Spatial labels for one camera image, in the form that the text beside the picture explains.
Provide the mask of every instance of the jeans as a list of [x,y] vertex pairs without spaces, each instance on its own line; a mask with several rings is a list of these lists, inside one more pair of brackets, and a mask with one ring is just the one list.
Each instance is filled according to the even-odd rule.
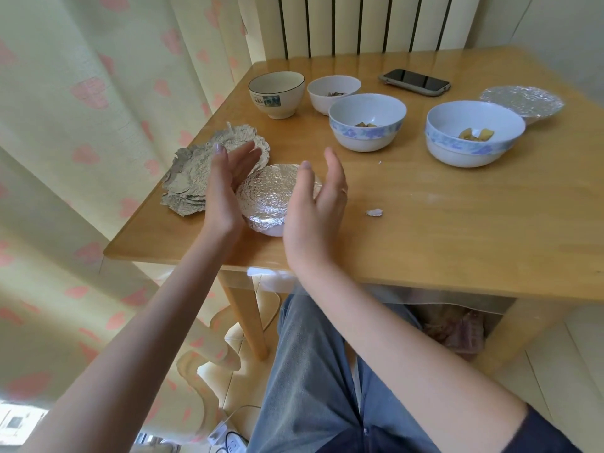
[[[419,327],[404,305],[387,306]],[[248,452],[314,453],[346,429],[366,426],[403,438],[409,449],[439,451],[360,357],[358,406],[342,335],[306,293],[291,294],[283,303],[278,333],[275,362]]]

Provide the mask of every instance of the smartphone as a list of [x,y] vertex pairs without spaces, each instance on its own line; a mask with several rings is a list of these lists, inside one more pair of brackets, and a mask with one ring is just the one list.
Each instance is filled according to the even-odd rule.
[[379,79],[386,84],[392,84],[393,86],[421,93],[428,97],[438,97],[451,88],[451,83],[449,83],[449,81],[420,75],[419,73],[403,70],[401,68],[381,75]]

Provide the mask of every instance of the aluminum foil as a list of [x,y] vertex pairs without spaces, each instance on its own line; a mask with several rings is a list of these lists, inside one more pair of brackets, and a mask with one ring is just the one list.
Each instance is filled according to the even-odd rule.
[[214,155],[214,143],[222,144],[227,151],[238,148],[246,141],[254,140],[256,147],[262,150],[260,160],[252,172],[268,164],[271,148],[264,138],[258,136],[256,129],[246,124],[231,127],[227,122],[226,130],[215,132],[203,145],[192,145],[176,152],[172,167],[163,178],[163,188],[167,192],[161,198],[161,204],[181,216],[205,210],[205,188],[210,174],[210,164]]
[[[296,164],[275,164],[250,174],[236,192],[237,200],[250,228],[257,232],[285,222],[289,198],[296,184]],[[321,182],[315,176],[316,197]]]
[[538,87],[491,87],[482,93],[480,100],[505,106],[522,116],[527,124],[553,116],[564,106],[559,97]]

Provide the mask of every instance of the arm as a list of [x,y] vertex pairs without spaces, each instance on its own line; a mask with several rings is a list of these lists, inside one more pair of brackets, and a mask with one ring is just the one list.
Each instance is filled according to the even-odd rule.
[[244,226],[232,187],[260,157],[253,142],[212,161],[204,228],[181,263],[75,380],[21,453],[128,452],[225,257]]
[[328,149],[326,184],[312,199],[303,164],[288,207],[288,263],[335,328],[443,452],[499,453],[527,407],[463,359],[409,325],[336,266],[329,252],[346,203],[344,172]]

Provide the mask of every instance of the wooden table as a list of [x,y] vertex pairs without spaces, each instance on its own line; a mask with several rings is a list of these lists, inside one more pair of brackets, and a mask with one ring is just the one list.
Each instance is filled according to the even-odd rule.
[[[378,81],[394,68],[449,80],[428,98]],[[249,97],[252,77],[294,70],[306,82],[357,76],[362,92],[401,99],[408,108],[393,143],[356,153],[336,142],[327,117],[307,95],[297,113],[275,121]],[[513,150],[482,168],[449,167],[427,151],[423,129],[433,106],[478,99],[503,84],[547,89],[565,101],[555,117],[530,126]],[[201,129],[247,123],[271,146],[271,163],[310,160],[324,177],[325,146],[336,147],[350,185],[338,256],[358,281],[518,297],[489,337],[476,365],[487,373],[584,301],[604,299],[604,110],[519,49],[369,53],[256,63]],[[158,185],[105,250],[132,261],[177,263],[199,233],[204,215],[182,218],[159,204]],[[366,210],[383,209],[368,217]],[[247,230],[220,274],[253,351],[266,356],[248,267],[287,270],[281,238]]]

